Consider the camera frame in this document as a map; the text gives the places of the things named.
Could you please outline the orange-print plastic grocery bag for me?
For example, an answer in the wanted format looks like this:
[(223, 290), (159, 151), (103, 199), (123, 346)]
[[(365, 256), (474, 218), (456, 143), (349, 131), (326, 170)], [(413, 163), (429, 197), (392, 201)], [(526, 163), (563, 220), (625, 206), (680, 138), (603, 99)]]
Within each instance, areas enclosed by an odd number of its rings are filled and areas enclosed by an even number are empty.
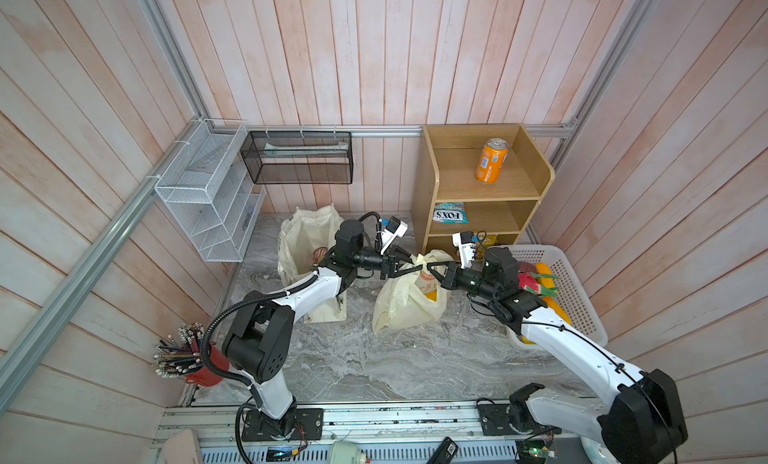
[(413, 268), (415, 272), (387, 280), (380, 290), (374, 307), (373, 332), (379, 334), (385, 328), (402, 330), (437, 322), (446, 311), (451, 292), (440, 286), (427, 271), (427, 265), (452, 260), (442, 250), (412, 256), (405, 269)]

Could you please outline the cream canvas tote bag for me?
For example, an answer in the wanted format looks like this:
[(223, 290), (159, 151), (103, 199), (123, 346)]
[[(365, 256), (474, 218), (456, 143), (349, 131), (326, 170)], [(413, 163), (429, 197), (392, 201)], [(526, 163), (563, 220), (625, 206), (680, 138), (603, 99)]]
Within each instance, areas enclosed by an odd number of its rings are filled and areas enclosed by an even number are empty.
[[(284, 221), (278, 235), (278, 274), (284, 287), (311, 276), (322, 260), (318, 250), (330, 250), (343, 219), (333, 205), (316, 211), (297, 209)], [(347, 292), (319, 301), (316, 305), (299, 304), (296, 320), (307, 317), (311, 323), (341, 322), (347, 318)]]

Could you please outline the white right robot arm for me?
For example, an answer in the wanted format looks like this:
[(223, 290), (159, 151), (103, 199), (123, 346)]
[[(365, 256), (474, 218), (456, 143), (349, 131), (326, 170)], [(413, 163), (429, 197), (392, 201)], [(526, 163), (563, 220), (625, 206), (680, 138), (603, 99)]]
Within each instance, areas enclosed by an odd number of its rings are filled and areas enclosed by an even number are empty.
[(478, 298), (500, 323), (554, 356), (593, 391), (591, 398), (575, 398), (538, 383), (518, 389), (507, 411), (515, 432), (560, 428), (604, 445), (621, 463), (660, 463), (677, 455), (688, 432), (675, 381), (609, 353), (562, 319), (544, 299), (553, 290), (521, 272), (509, 249), (487, 250), (479, 271), (454, 261), (426, 268), (442, 288)]

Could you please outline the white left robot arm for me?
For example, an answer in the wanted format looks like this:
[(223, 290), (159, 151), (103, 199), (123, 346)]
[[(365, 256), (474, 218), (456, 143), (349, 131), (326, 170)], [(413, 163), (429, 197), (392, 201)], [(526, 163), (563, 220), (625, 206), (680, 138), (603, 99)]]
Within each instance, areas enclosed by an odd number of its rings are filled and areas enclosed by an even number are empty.
[(396, 217), (380, 218), (373, 244), (368, 245), (363, 218), (343, 221), (334, 245), (308, 276), (278, 292), (246, 297), (213, 318), (199, 344), (205, 369), (244, 385), (269, 423), (287, 426), (296, 399), (282, 367), (295, 322), (346, 291), (360, 270), (377, 273), (382, 280), (416, 272), (405, 266), (410, 255), (394, 244), (407, 229)]

